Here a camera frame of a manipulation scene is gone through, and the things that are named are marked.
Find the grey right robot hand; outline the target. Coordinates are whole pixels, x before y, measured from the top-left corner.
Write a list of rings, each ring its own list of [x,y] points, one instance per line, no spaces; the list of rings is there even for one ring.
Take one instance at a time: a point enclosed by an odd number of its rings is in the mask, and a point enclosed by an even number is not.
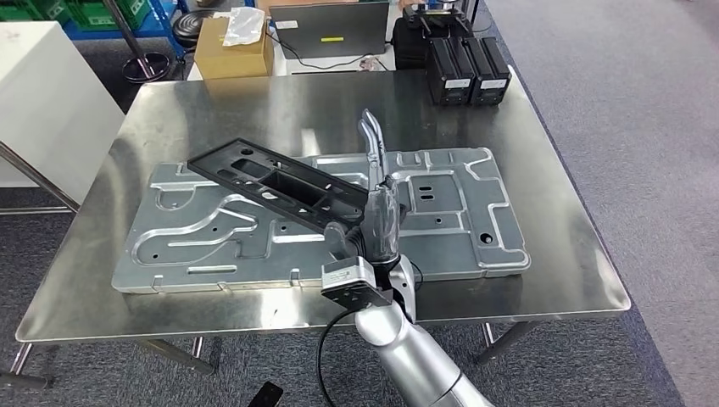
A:
[[[330,222],[324,230],[331,256],[347,259],[360,256],[374,266],[389,267],[399,261],[399,227],[403,206],[389,171],[386,143],[381,125],[369,109],[359,119],[358,132],[365,138],[369,164],[368,195],[364,218],[352,229]]]

